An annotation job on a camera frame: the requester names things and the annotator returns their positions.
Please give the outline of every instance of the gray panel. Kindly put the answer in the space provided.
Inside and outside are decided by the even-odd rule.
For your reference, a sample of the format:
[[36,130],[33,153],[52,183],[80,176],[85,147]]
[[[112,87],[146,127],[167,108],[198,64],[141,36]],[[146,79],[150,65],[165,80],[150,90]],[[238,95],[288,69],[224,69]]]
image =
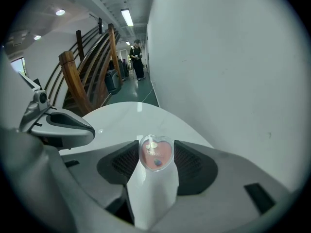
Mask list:
[[152,231],[220,233],[249,223],[259,217],[259,212],[244,189],[247,184],[259,183],[276,202],[289,195],[279,182],[240,156],[182,143],[213,158],[218,166],[217,178],[199,195],[177,197]]
[[131,142],[121,143],[102,150],[62,156],[64,162],[71,160],[77,160],[79,162],[78,165],[69,167],[68,170],[83,190],[104,208],[122,196],[123,186],[107,182],[98,173],[97,163],[106,155],[119,150],[129,143]]
[[142,233],[128,223],[116,218],[97,204],[72,177],[63,159],[55,149],[47,149],[52,172],[68,204],[80,233]]

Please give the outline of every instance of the white wall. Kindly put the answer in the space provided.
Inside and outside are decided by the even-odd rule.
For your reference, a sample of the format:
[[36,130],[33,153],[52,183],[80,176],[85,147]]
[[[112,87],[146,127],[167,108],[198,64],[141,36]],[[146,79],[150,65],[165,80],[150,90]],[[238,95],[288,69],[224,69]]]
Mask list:
[[[53,30],[43,36],[41,39],[34,42],[24,51],[25,64],[27,68],[27,74],[30,79],[34,80],[39,78],[39,81],[44,88],[50,75],[52,74],[54,68],[59,62],[58,56],[69,48],[77,41],[76,39],[76,31],[81,30],[82,36],[86,34],[89,30],[97,26],[97,21],[94,18],[89,17],[88,13],[83,15],[79,15],[76,17],[76,20],[73,18],[67,24],[59,27],[56,30]],[[95,41],[100,37],[98,34],[93,38],[92,41],[88,43],[88,45],[84,48],[84,54],[88,52],[91,46],[95,43]],[[76,66],[78,67],[80,64],[80,58],[77,57],[75,60]],[[47,93],[50,93],[52,84],[55,81],[55,78],[61,68],[59,67],[54,74],[50,85],[47,89]],[[52,99],[56,93],[59,82],[63,74],[61,74],[58,82],[52,93]],[[63,81],[59,94],[56,100],[56,106],[62,107],[65,99],[65,95],[67,92],[67,84],[66,81]]]
[[161,107],[290,190],[310,161],[310,46],[283,0],[154,0],[150,71]]

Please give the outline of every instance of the floor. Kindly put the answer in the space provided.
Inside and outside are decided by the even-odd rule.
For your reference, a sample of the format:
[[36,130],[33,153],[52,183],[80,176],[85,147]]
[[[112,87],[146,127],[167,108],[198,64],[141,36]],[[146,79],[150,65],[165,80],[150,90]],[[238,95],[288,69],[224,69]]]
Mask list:
[[117,94],[112,95],[107,105],[133,101],[144,102],[159,107],[146,68],[144,69],[144,72],[146,79],[138,81],[135,72],[130,70],[129,77],[123,82],[121,90]]

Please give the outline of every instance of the ceiling light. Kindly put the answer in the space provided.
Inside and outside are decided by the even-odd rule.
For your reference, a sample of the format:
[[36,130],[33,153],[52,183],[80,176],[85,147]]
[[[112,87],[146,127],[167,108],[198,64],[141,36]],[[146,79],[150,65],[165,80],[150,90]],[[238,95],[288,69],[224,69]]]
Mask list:
[[126,24],[128,26],[133,26],[134,24],[132,22],[132,18],[131,18],[129,9],[123,9],[123,10],[121,10],[121,13],[122,13],[122,16],[124,17],[124,20],[126,21]]
[[59,10],[56,12],[58,16],[62,16],[65,13],[65,10]]

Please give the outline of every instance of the ceiling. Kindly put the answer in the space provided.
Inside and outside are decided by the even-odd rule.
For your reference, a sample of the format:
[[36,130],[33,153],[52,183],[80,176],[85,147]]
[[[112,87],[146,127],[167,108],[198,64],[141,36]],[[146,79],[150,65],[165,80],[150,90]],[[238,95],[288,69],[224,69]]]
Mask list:
[[[100,0],[100,2],[109,10],[114,19],[125,32],[122,35],[117,48],[128,47],[125,42],[130,41],[134,44],[135,38],[145,39],[147,23],[152,0]],[[121,9],[130,9],[131,18],[134,26],[128,27],[122,14]]]
[[[60,9],[65,9],[66,13],[57,16],[55,13]],[[86,8],[73,0],[29,0],[17,14],[5,42],[2,43],[5,52],[8,55],[18,55],[35,41],[36,35],[44,36],[86,11]]]

